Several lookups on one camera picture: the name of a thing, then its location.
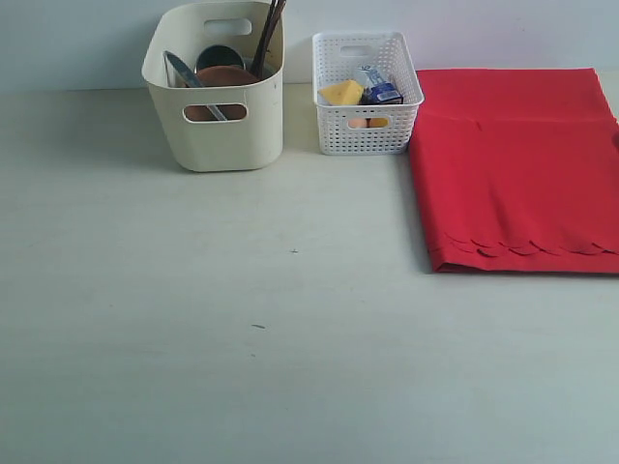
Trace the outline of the yellow lemon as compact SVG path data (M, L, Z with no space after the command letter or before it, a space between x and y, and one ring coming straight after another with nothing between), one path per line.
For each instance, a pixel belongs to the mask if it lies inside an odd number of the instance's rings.
M385 128L390 125L390 120L388 118L369 118L368 119L368 127L370 129L380 129Z

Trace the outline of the blue white milk carton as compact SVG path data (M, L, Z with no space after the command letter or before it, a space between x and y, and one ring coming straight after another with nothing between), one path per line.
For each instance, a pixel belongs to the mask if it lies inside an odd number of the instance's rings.
M355 80L364 87L361 103L365 105L403 104L403 95L372 65L360 66L354 72Z

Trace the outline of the white perforated plastic basket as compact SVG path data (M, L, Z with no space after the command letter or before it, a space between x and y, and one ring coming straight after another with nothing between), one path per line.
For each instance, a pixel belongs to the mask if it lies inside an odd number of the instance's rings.
M383 72L403 95L403 104L334 106L318 94L348 79L363 65ZM317 111L320 150L325 155L391 155L405 150L418 110L421 85L405 38L399 32L323 32L312 37L312 96ZM388 118L380 129L352 130L352 118Z

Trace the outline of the cream plastic bin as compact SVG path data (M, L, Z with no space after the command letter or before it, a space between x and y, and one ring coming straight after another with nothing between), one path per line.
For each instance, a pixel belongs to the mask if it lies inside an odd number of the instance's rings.
M206 47L223 44L250 63L269 6L259 1L219 1L183 5L160 19L142 64L142 77L173 157L194 172L253 170L275 161L283 144L283 28L277 25L266 53L264 74L250 85L188 88L167 63L168 50L195 67ZM241 104L238 121L193 122L190 105Z

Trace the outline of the brown wooden plate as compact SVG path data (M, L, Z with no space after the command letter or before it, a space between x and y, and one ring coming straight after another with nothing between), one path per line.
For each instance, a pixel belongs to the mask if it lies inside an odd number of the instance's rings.
M214 66L196 72L204 87L229 87L257 83L259 79L250 72L237 66ZM247 109L241 104L218 105L217 109L229 121L242 120L247 116ZM218 118L205 105L190 105L184 109L188 120L194 122L218 121Z

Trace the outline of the brown egg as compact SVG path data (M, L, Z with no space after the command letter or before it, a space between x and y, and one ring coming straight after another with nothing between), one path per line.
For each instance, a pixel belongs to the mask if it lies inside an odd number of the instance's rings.
M367 118L352 118L348 121L348 127L352 130L366 129L368 127Z

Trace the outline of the dark wooden chopstick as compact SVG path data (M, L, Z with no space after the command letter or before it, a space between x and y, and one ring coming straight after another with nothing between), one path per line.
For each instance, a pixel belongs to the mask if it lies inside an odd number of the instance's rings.
M268 33L268 36L267 36L267 48L266 48L266 53L267 53L268 47L269 47L269 45L270 45L271 39L273 38L273 35L274 35L274 33L275 33L276 26L277 26L277 25L278 25L278 23L280 22L280 17L281 17L281 14L282 14L282 12L283 12L283 10L284 10L284 7L285 7L285 5L286 5L286 3L287 3L287 1L286 1L286 0L278 0L278 1L279 1L279 2L278 2L278 4L277 4L276 10L275 10L274 19L273 19L273 21L272 21L271 28L270 28L269 33Z
M271 28L272 21L274 19L275 10L278 4L278 0L272 0L269 6L268 13L266 14L260 39L258 41L256 50L254 52L253 60L250 67L250 73L260 79L263 72L263 63L267 48L267 36Z

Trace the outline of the metal table knife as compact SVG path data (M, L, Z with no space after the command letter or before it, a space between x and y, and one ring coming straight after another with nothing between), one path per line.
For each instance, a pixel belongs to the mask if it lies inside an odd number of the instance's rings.
M205 69L205 74L199 75L193 72L185 62L180 59L176 54L165 50L163 57L167 63L174 69L180 76L181 80L188 88L205 88L223 86L224 79L222 75L218 73L219 69L209 68ZM206 104L188 106L185 109L186 117L193 122L213 122L213 121L231 121L232 116L228 110L224 110L221 105Z

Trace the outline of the red table cloth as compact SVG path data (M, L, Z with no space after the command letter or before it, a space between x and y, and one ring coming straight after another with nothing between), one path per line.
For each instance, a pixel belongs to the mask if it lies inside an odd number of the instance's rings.
M597 73L427 70L410 163L436 272L618 271L618 124Z

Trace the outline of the yellow cheese wedge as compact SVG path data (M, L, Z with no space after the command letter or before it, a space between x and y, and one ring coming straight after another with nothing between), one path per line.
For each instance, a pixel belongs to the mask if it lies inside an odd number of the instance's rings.
M329 105L358 105L362 99L365 88L356 80L348 79L338 84L324 87L318 94Z

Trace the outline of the stainless steel cup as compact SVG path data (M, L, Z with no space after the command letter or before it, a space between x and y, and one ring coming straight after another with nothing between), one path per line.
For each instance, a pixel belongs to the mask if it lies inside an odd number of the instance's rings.
M204 48L197 56L195 70L197 72L217 66L231 66L245 69L244 58L232 47L214 44Z

